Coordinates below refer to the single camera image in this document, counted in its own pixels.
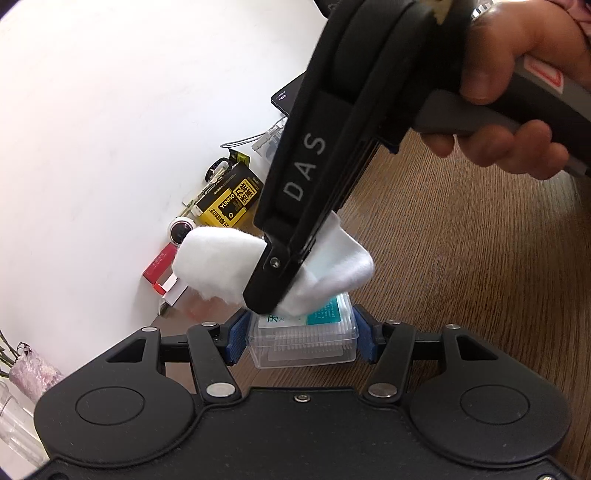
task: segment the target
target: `blue gripper pad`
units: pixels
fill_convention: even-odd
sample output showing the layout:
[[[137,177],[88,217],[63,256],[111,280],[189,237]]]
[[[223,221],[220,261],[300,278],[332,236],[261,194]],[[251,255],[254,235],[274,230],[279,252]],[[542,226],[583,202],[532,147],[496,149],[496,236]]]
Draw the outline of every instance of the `blue gripper pad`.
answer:
[[[371,325],[365,322],[355,307],[353,307],[353,314],[355,315],[355,322],[359,331],[357,350],[359,350],[361,357],[366,362],[374,364],[378,361],[378,345],[374,342]]]
[[[251,312],[245,312],[232,326],[228,333],[228,346],[226,347],[226,363],[235,365],[240,360],[246,348],[246,335],[251,320]]]

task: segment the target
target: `wooden table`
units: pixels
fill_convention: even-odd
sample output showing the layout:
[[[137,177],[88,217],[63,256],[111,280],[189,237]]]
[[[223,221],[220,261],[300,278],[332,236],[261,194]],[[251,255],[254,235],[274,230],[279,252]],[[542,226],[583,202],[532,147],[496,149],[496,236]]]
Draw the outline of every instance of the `wooden table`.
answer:
[[[573,424],[558,459],[591,478],[591,181],[560,174],[547,182],[472,166],[461,153],[433,157],[410,135],[401,154],[385,150],[340,212],[376,264],[352,293],[380,320],[438,331],[459,323],[555,383]],[[190,299],[193,319],[157,319],[165,333],[234,310]],[[258,371],[249,355],[232,368],[250,385],[360,388],[371,367]],[[170,376],[192,388],[183,367]],[[420,365],[415,377],[432,375]]]

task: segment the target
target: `human hand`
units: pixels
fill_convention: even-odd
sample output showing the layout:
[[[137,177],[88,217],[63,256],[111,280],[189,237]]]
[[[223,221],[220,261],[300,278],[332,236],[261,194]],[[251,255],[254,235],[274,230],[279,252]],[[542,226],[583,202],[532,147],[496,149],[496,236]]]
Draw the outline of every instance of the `human hand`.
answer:
[[[515,59],[525,53],[552,64],[591,90],[591,53],[577,23],[547,0],[525,0],[498,3],[474,22],[466,40],[460,93],[476,105],[494,102],[509,85]],[[551,137],[547,124],[533,120],[515,135],[499,125],[488,125],[457,140],[476,165],[496,163],[509,173],[528,173],[545,180],[557,174],[569,158],[566,147],[553,143]],[[440,157],[447,157],[454,147],[451,135],[423,135],[423,140]]]

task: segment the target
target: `silver screw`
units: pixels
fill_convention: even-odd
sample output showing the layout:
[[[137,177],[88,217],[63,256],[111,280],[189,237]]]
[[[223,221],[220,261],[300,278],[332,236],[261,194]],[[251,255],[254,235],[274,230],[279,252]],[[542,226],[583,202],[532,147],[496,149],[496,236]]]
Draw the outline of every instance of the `silver screw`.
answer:
[[[398,393],[398,388],[390,383],[374,383],[368,388],[368,393],[376,398],[390,398]]]
[[[306,402],[309,402],[310,400],[312,400],[312,397],[309,396],[307,393],[298,393],[294,397],[294,400],[298,403],[306,403]]]
[[[225,398],[232,395],[236,391],[236,387],[231,383],[216,382],[208,385],[205,391],[212,397]]]

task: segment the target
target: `yellow and black box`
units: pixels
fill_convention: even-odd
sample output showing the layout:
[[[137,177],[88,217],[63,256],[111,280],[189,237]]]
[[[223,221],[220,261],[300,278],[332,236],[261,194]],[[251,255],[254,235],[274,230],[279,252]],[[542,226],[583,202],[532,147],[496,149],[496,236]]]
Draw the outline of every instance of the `yellow and black box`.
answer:
[[[199,221],[210,226],[233,227],[253,207],[261,190],[259,178],[239,162],[197,202]]]

